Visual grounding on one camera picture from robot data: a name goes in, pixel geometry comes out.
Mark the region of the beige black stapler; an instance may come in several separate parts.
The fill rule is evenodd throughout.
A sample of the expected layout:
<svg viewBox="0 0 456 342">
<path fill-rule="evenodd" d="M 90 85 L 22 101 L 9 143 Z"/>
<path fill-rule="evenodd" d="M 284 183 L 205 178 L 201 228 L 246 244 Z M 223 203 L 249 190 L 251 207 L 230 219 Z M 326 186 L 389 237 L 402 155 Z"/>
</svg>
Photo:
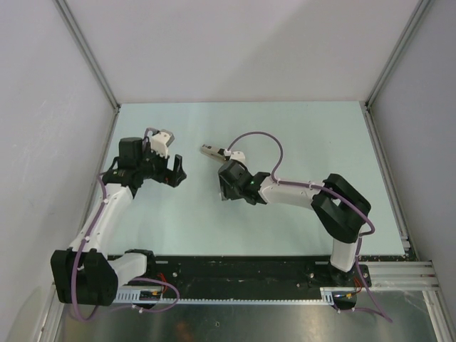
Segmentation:
<svg viewBox="0 0 456 342">
<path fill-rule="evenodd" d="M 225 155 L 225 149 L 212 145 L 203 145 L 200 152 L 207 157 L 220 163 L 225 163 L 229 158 Z"/>
</svg>

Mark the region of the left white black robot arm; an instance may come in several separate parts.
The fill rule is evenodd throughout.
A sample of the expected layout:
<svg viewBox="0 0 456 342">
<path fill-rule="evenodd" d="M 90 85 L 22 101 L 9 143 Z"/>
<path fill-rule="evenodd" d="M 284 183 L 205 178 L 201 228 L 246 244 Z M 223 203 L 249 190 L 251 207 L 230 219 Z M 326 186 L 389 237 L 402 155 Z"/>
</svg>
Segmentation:
<svg viewBox="0 0 456 342">
<path fill-rule="evenodd" d="M 129 249 L 117 259 L 108 258 L 108 245 L 124 211 L 132 204 L 144 181 L 176 188 L 186 179 L 182 156 L 168 168 L 174 135 L 148 129 L 141 138 L 123 138 L 118 155 L 100 176 L 101 196 L 78 236 L 51 256 L 53 282 L 64 304 L 109 306 L 118 288 L 136 279 L 148 285 L 156 280 L 155 255 Z"/>
</svg>

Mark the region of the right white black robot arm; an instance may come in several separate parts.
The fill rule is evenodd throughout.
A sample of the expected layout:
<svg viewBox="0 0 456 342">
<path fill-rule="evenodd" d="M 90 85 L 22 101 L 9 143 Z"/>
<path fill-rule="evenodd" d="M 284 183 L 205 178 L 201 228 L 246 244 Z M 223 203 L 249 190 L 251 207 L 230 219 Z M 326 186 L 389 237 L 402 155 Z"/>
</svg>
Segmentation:
<svg viewBox="0 0 456 342">
<path fill-rule="evenodd" d="M 244 200 L 250 205 L 288 204 L 312 210 L 333 239 L 328 276 L 337 286 L 354 277 L 363 233 L 371 204 L 339 174 L 331 173 L 322 183 L 278 180 L 268 172 L 251 174 L 238 160 L 218 170 L 223 200 Z"/>
</svg>

